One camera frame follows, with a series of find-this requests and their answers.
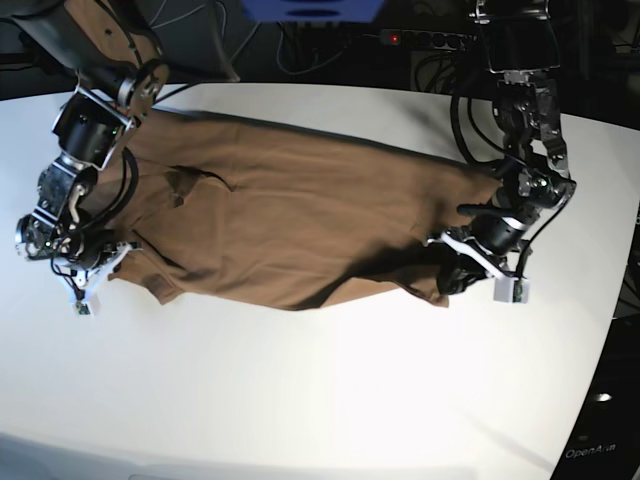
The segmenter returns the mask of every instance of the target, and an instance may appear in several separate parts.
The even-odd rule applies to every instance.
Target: blue device
[[[258,22],[371,22],[384,0],[244,0]]]

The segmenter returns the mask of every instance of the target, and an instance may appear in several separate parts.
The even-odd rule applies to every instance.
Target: wrinkled fabric
[[[143,248],[113,277],[163,304],[194,292],[302,310],[401,287],[447,305],[442,251],[422,242],[498,187],[435,157],[235,117],[153,112],[129,146],[140,182],[110,226]],[[94,209],[121,173],[113,161]]]

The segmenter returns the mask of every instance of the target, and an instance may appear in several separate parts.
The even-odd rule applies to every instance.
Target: white table
[[[160,307],[142,288],[112,282],[89,320],[72,315],[46,265],[27,264],[12,245],[37,176],[57,155],[50,125],[67,97],[0,103],[0,432],[70,449],[64,461],[32,452],[52,476],[551,476],[619,292],[640,200],[640,133],[563,118],[578,191],[536,241],[527,306],[492,302],[484,282],[448,310],[403,291],[301,313],[196,295]],[[167,106],[459,158],[448,102],[248,84],[201,86]],[[109,475],[88,454],[106,457]]]

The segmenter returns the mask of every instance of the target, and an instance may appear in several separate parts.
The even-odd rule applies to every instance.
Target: white tabletop
[[[300,313],[190,294],[160,307],[116,281],[89,320],[73,316],[46,265],[27,264],[12,244],[58,153],[50,126],[67,97],[0,103],[0,432],[180,480],[195,470],[158,465],[224,466],[242,479],[266,471],[255,466],[284,469],[278,478],[382,468],[394,479],[550,478],[616,304],[640,200],[639,132],[563,117],[578,190],[536,241],[526,306],[492,302],[483,282],[449,309],[404,291]],[[201,86],[167,106],[459,158],[448,102],[242,84]],[[495,131],[487,105],[478,109]],[[52,475],[62,468],[46,462]]]

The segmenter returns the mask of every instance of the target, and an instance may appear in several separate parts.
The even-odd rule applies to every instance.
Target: brown shirt
[[[114,276],[161,303],[195,292],[301,310],[400,286],[446,305],[439,251],[422,242],[498,186],[446,160],[233,117],[153,112],[130,148],[140,184],[112,227],[143,250]]]

